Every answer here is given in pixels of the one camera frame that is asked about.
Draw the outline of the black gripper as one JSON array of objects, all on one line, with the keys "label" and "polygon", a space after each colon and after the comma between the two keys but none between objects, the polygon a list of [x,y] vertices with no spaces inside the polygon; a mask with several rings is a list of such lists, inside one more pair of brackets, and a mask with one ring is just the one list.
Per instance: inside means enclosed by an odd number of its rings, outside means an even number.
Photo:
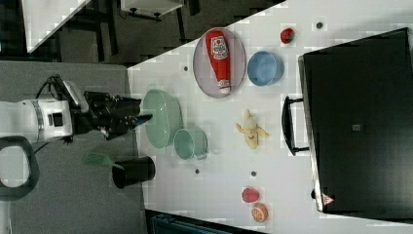
[{"label": "black gripper", "polygon": [[153,115],[140,113],[141,99],[111,96],[102,92],[84,92],[89,109],[72,112],[73,135],[100,131],[107,140],[126,134]]}]

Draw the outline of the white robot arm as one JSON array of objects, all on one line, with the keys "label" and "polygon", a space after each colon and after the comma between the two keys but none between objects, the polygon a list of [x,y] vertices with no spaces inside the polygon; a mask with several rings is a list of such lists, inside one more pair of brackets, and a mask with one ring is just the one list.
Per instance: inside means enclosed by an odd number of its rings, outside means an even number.
[{"label": "white robot arm", "polygon": [[149,121],[140,101],[85,92],[82,97],[26,99],[1,103],[1,199],[15,201],[36,186],[40,171],[36,153],[46,144],[90,131],[107,140]]}]

